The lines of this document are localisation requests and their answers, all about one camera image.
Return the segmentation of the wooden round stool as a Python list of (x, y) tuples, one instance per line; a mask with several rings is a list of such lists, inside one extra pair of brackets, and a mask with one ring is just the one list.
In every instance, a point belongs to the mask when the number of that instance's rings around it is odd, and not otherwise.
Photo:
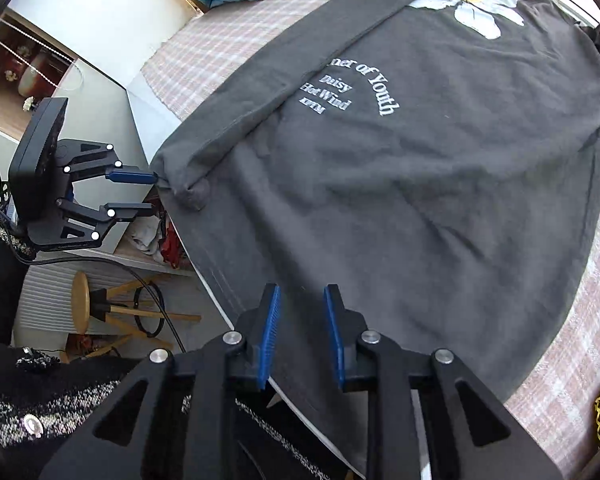
[(61, 362), (116, 353), (134, 339), (171, 350), (173, 344), (160, 337), (167, 320), (202, 321), (199, 314), (164, 312), (160, 284), (171, 278), (171, 274), (159, 273), (149, 275), (143, 283), (133, 280), (93, 288), (85, 272), (76, 272), (71, 285), (73, 332), (59, 351)]

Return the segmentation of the wooden shelf with jars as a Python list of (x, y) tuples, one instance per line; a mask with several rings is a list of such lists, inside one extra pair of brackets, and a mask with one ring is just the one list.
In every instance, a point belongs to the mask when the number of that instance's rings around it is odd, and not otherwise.
[(19, 140), (32, 110), (59, 89), (76, 54), (19, 14), (0, 16), (0, 131)]

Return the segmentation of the dark grey printed sweatshirt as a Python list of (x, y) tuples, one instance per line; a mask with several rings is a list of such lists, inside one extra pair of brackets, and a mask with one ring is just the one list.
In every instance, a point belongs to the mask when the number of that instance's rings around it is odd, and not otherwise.
[(273, 377), (356, 468), (324, 288), (509, 398), (562, 328), (600, 214), (600, 28), (552, 0), (330, 0), (242, 64), (151, 162), (237, 318), (282, 289)]

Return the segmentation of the person torso black tweed jacket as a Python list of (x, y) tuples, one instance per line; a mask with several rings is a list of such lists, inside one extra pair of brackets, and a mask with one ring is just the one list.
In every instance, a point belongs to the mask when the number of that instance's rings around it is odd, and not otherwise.
[[(133, 359), (61, 363), (12, 345), (28, 263), (36, 255), (0, 223), (0, 479), (35, 479), (122, 379)], [(351, 479), (354, 474), (273, 391), (238, 394), (230, 433), (244, 479)]]

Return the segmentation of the plaid pink table cloth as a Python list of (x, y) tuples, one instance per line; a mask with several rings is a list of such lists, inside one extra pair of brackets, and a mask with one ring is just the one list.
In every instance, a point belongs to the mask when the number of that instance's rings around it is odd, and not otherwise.
[[(226, 4), (198, 15), (140, 71), (151, 92), (185, 119), (251, 55), (328, 0)], [(567, 478), (595, 454), (600, 391), (600, 218), (562, 328), (506, 405)]]

